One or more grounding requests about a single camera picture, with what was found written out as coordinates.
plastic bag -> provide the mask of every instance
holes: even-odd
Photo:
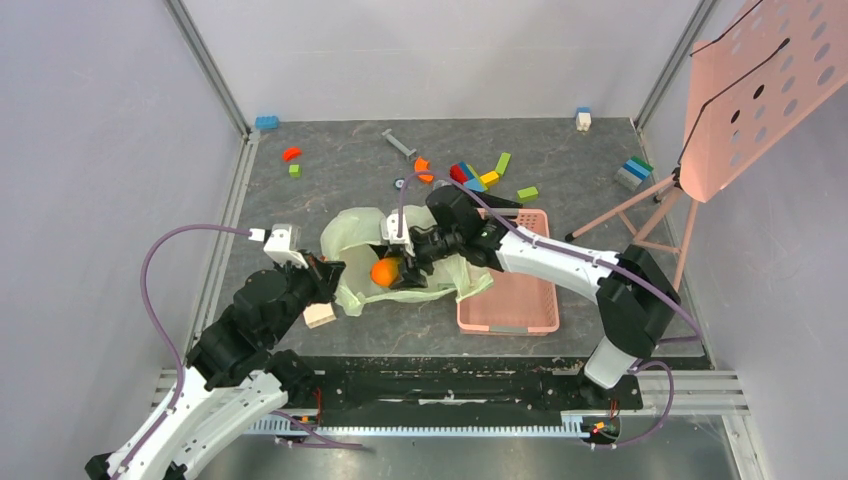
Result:
[[[406,206],[403,213],[411,226],[427,228],[436,224],[425,207]],[[324,256],[347,265],[336,289],[336,303],[347,315],[358,317],[365,305],[381,300],[428,302],[452,292],[456,292],[458,303],[494,283],[488,269],[475,267],[460,255],[452,255],[433,264],[433,275],[425,274],[427,288],[389,290],[380,287],[371,281],[371,267],[379,258],[369,245],[382,243],[380,223],[385,218],[377,208],[351,208],[339,212],[321,233]]]

purple hose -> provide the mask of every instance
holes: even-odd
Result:
[[[406,177],[404,179],[403,186],[400,188],[400,195],[399,195],[399,200],[398,200],[398,217],[399,217],[398,218],[398,235],[400,235],[400,232],[403,231],[403,204],[404,204],[404,199],[406,197],[406,188],[410,184],[410,182],[414,178],[418,177],[419,175],[433,175],[434,177],[437,177],[437,178],[440,178],[442,180],[446,180],[446,181],[450,182],[451,184],[453,184],[454,186],[458,187],[460,190],[462,190],[463,192],[468,194],[468,196],[470,196],[472,199],[474,199],[475,202],[477,202],[481,207],[486,209],[486,211],[489,213],[489,215],[491,215],[497,221],[499,221],[501,224],[503,224],[503,226],[505,226],[507,229],[509,229],[510,232],[517,235],[518,238],[524,240],[527,243],[532,243],[532,239],[530,237],[521,233],[515,226],[513,226],[511,223],[509,223],[505,218],[503,218],[502,216],[495,213],[491,209],[491,207],[486,205],[486,202],[484,202],[480,197],[475,195],[474,192],[472,192],[471,190],[469,190],[465,186],[461,185],[459,182],[455,181],[454,179],[450,178],[449,176],[445,175],[444,173],[434,172],[432,170],[422,170],[420,172],[415,172],[415,173],[409,175],[408,177]],[[664,294],[657,287],[655,287],[655,286],[651,285],[650,283],[648,283],[647,281],[643,280],[638,275],[631,273],[630,271],[628,271],[628,270],[626,270],[622,267],[619,267],[618,265],[616,265],[614,263],[610,263],[610,262],[607,262],[605,260],[600,260],[600,259],[595,260],[595,258],[592,257],[591,255],[587,255],[585,253],[577,252],[577,251],[574,251],[574,250],[571,250],[571,249],[568,249],[568,248],[565,248],[565,247],[561,247],[559,245],[552,245],[552,244],[549,244],[549,243],[538,242],[538,241],[536,242],[535,245],[538,246],[538,247],[547,248],[548,250],[553,250],[555,252],[564,253],[564,254],[570,255],[574,258],[579,258],[580,260],[584,260],[584,261],[589,262],[589,263],[597,264],[597,265],[600,265],[600,266],[605,267],[605,268],[609,268],[613,272],[616,272],[620,275],[623,275],[628,280],[632,281],[633,283],[636,283],[640,287],[651,292],[651,294],[653,294],[654,296],[659,298],[663,303],[668,305],[672,310],[674,310],[675,313],[680,315],[683,318],[683,320],[686,321],[687,324],[689,324],[689,327],[692,328],[692,330],[695,331],[695,334],[697,335],[698,339],[703,338],[703,333],[701,333],[701,328],[698,326],[697,322],[695,322],[695,320],[691,316],[689,316],[689,313],[687,313],[686,310],[683,309],[683,307],[678,305],[677,302],[675,302],[674,300],[669,298],[668,295]]]
[[[615,449],[620,448],[620,447],[626,447],[627,445],[632,445],[634,443],[641,442],[642,440],[650,437],[651,435],[656,433],[659,429],[661,429],[663,424],[665,424],[665,421],[668,420],[668,414],[671,413],[671,404],[674,401],[674,376],[671,374],[671,369],[668,367],[668,365],[666,365],[665,363],[663,363],[659,360],[652,360],[648,363],[640,365],[635,370],[631,370],[631,371],[633,373],[639,373],[642,370],[645,370],[645,369],[648,369],[648,368],[651,368],[651,367],[660,367],[663,370],[665,370],[665,373],[668,374],[668,403],[666,403],[665,410],[663,411],[662,415],[660,415],[660,418],[659,418],[659,420],[657,420],[657,423],[655,423],[654,426],[651,427],[647,432],[645,432],[645,433],[643,433],[639,436],[633,437],[631,439],[625,440],[621,443],[613,443],[613,444],[610,444],[610,445],[600,445],[600,444],[597,444],[597,443],[593,443],[593,444],[591,444],[592,448],[601,449],[601,450],[615,450]]]
[[[303,448],[343,448],[343,449],[347,449],[347,450],[365,450],[366,449],[365,446],[362,445],[361,443],[342,443],[342,442],[337,442],[335,440],[331,440],[331,439],[329,439],[329,438],[327,438],[323,435],[319,435],[319,434],[315,433],[315,431],[312,430],[308,425],[304,425],[303,423],[297,421],[297,419],[295,419],[294,417],[292,417],[288,413],[275,410],[275,411],[271,412],[271,415],[276,415],[278,417],[285,418],[286,420],[288,420],[289,422],[294,424],[294,426],[296,426],[297,428],[308,433],[310,437],[313,437],[317,440],[324,442],[323,444],[319,444],[319,443],[293,443],[292,446],[297,445],[297,446],[303,447]]]
[[[162,235],[159,240],[156,240],[156,243],[150,247],[150,250],[147,252],[147,256],[144,257],[144,262],[141,264],[141,278],[139,279],[139,283],[141,284],[141,301],[144,303],[144,309],[147,310],[147,316],[150,317],[150,322],[153,323],[153,328],[156,329],[156,333],[159,334],[159,338],[165,343],[165,346],[168,347],[168,352],[171,354],[171,358],[174,359],[174,364],[177,367],[177,384],[174,387],[174,394],[171,395],[171,400],[168,402],[168,406],[166,411],[162,412],[159,415],[153,424],[150,425],[150,428],[144,432],[144,435],[138,439],[138,442],[130,448],[130,451],[127,452],[127,456],[124,457],[124,460],[120,463],[119,467],[126,467],[132,462],[133,457],[135,457],[136,453],[141,449],[142,446],[147,442],[147,440],[153,436],[156,432],[156,429],[159,428],[159,425],[165,421],[165,418],[168,417],[167,410],[171,410],[176,405],[177,401],[180,399],[180,394],[183,392],[183,383],[185,383],[185,372],[183,372],[183,362],[179,352],[177,352],[177,347],[174,346],[174,342],[171,341],[171,338],[168,336],[168,333],[165,331],[165,327],[162,326],[162,322],[159,321],[159,317],[156,316],[156,312],[153,311],[153,305],[150,303],[150,294],[147,291],[147,270],[150,268],[150,261],[153,260],[153,254],[156,253],[156,250],[165,243],[166,240],[173,237],[174,235],[182,232],[188,232],[190,230],[217,230],[219,232],[226,233],[235,233],[237,235],[244,235],[246,237],[250,236],[250,230],[245,230],[241,228],[230,228],[223,227],[221,225],[211,225],[211,224],[195,224],[195,225],[186,225],[184,227],[175,228],[170,232]],[[115,473],[112,477],[112,480],[118,480],[121,477],[121,472]]]

purple cable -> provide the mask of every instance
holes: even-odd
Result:
[[[278,417],[283,417],[283,418],[285,418],[286,420],[288,420],[289,422],[291,422],[292,424],[294,424],[294,426],[296,426],[297,428],[299,428],[299,429],[303,430],[304,432],[308,433],[310,437],[313,437],[313,438],[315,438],[315,439],[317,439],[317,440],[320,440],[320,441],[324,442],[323,444],[317,444],[317,443],[293,443],[293,444],[292,444],[292,446],[297,445],[297,446],[299,446],[299,447],[303,447],[303,448],[344,448],[344,449],[347,449],[347,450],[366,450],[365,446],[364,446],[364,445],[362,445],[361,443],[342,443],[342,442],[337,442],[337,441],[335,441],[335,440],[331,440],[331,439],[329,439],[329,438],[327,438],[327,437],[325,437],[325,436],[323,436],[323,435],[317,434],[317,433],[315,433],[315,431],[314,431],[314,430],[312,430],[312,428],[310,428],[309,426],[304,425],[303,423],[301,423],[301,422],[297,421],[297,419],[295,419],[294,417],[292,417],[292,416],[291,416],[291,415],[289,415],[288,413],[280,412],[280,411],[274,410],[273,412],[271,412],[271,415],[276,415],[276,416],[278,416]]]
[[[655,423],[654,426],[651,427],[647,432],[645,432],[645,433],[643,433],[639,436],[633,437],[631,439],[625,440],[621,443],[613,443],[613,444],[609,444],[609,445],[600,445],[600,444],[597,444],[597,443],[593,443],[593,444],[590,444],[590,445],[592,445],[592,448],[601,449],[601,450],[615,450],[617,448],[626,447],[628,445],[632,445],[634,443],[641,442],[642,440],[644,440],[644,439],[650,437],[651,435],[653,435],[654,433],[656,433],[657,430],[661,429],[663,424],[665,424],[665,421],[668,420],[668,414],[671,413],[671,404],[674,401],[674,376],[671,374],[671,369],[668,367],[668,365],[666,365],[665,363],[663,363],[659,360],[652,360],[648,363],[645,363],[645,364],[642,364],[642,365],[636,367],[635,370],[631,370],[631,371],[633,373],[639,373],[642,370],[645,370],[645,369],[648,369],[648,368],[651,368],[651,367],[660,367],[663,370],[665,370],[665,373],[668,374],[668,403],[666,403],[665,410],[663,411],[662,415],[660,415],[660,418],[659,418],[659,420],[657,420],[657,423]]]
[[[472,199],[474,199],[475,202],[477,202],[478,204],[480,204],[481,207],[486,209],[486,211],[489,213],[489,215],[491,215],[497,221],[499,221],[501,224],[503,224],[503,226],[505,226],[507,229],[509,229],[510,232],[517,235],[518,238],[524,240],[527,243],[531,243],[531,244],[533,243],[533,241],[530,237],[521,233],[515,226],[513,226],[511,223],[509,223],[505,218],[503,218],[502,216],[495,213],[491,209],[491,207],[486,205],[486,202],[484,202],[480,197],[475,195],[474,192],[472,192],[471,190],[469,190],[465,186],[461,185],[459,182],[455,181],[454,179],[450,178],[449,176],[447,176],[447,175],[445,175],[441,172],[435,172],[435,171],[432,171],[432,170],[422,170],[420,172],[415,172],[415,173],[409,175],[408,177],[406,177],[404,179],[403,186],[400,187],[400,195],[399,195],[399,201],[398,201],[398,217],[399,217],[398,218],[398,235],[400,235],[400,232],[403,231],[403,204],[404,204],[404,199],[406,197],[406,187],[410,184],[410,182],[414,178],[418,177],[419,175],[433,175],[434,177],[437,177],[439,179],[446,180],[446,181],[450,182],[451,184],[453,184],[454,186],[458,187],[460,190],[462,190],[463,192],[468,194],[468,196],[470,196]],[[616,272],[620,275],[623,275],[628,280],[632,281],[633,283],[636,283],[640,287],[651,292],[651,294],[653,294],[655,297],[659,298],[663,303],[668,305],[672,310],[674,310],[675,313],[680,315],[683,318],[683,320],[686,321],[686,323],[689,324],[689,327],[692,328],[692,330],[695,331],[695,334],[697,335],[698,339],[703,338],[703,333],[701,333],[701,328],[698,326],[698,324],[695,322],[695,320],[691,316],[689,316],[689,313],[687,313],[686,310],[683,309],[683,307],[678,305],[677,302],[675,302],[674,300],[669,298],[668,295],[664,294],[657,287],[646,282],[645,280],[643,280],[638,275],[636,275],[636,274],[634,274],[634,273],[632,273],[632,272],[630,272],[630,271],[628,271],[628,270],[626,270],[622,267],[619,267],[618,265],[616,265],[614,263],[610,263],[610,262],[607,262],[606,260],[600,260],[600,259],[595,260],[595,258],[592,257],[591,255],[587,255],[587,254],[581,253],[581,252],[576,252],[576,251],[568,249],[568,248],[560,247],[559,245],[551,245],[549,243],[538,242],[538,241],[535,243],[535,245],[538,246],[538,247],[547,248],[548,250],[553,250],[555,252],[564,253],[566,255],[570,255],[574,258],[579,258],[580,260],[584,260],[584,261],[592,263],[592,264],[597,264],[597,265],[600,265],[602,267],[609,268],[613,272]]]
[[[177,352],[177,347],[174,346],[174,342],[171,341],[171,337],[168,336],[168,332],[165,331],[165,327],[162,326],[162,322],[159,321],[159,317],[156,316],[156,312],[153,311],[153,305],[150,303],[150,294],[147,291],[147,270],[150,268],[150,261],[153,260],[153,254],[156,253],[156,250],[165,243],[166,240],[177,235],[178,233],[188,232],[190,230],[217,230],[219,232],[227,232],[227,233],[235,233],[237,235],[244,235],[246,237],[250,236],[250,230],[245,230],[241,228],[230,228],[223,227],[221,225],[211,225],[211,224],[194,224],[194,225],[186,225],[184,227],[175,228],[170,232],[162,235],[159,240],[156,240],[156,243],[150,247],[150,250],[147,252],[147,256],[144,257],[144,262],[141,264],[141,278],[139,279],[139,283],[141,284],[141,301],[144,303],[144,309],[147,310],[147,316],[150,317],[150,322],[153,323],[153,328],[156,329],[156,333],[159,334],[159,338],[165,343],[165,346],[168,347],[168,352],[171,354],[171,357],[174,359],[174,364],[177,367],[177,383],[174,387],[174,394],[171,395],[171,400],[168,401],[168,406],[159,418],[157,418],[151,425],[150,428],[144,432],[144,435],[138,439],[138,442],[130,448],[130,451],[127,452],[127,456],[124,457],[124,460],[119,464],[120,467],[126,467],[132,462],[133,457],[135,457],[136,453],[147,443],[147,440],[150,439],[151,436],[156,432],[162,422],[168,417],[168,410],[174,408],[177,401],[180,399],[180,394],[183,392],[183,384],[185,383],[185,372],[183,372],[183,362],[180,357],[179,352]],[[118,480],[121,477],[121,472],[116,472],[111,480]]]

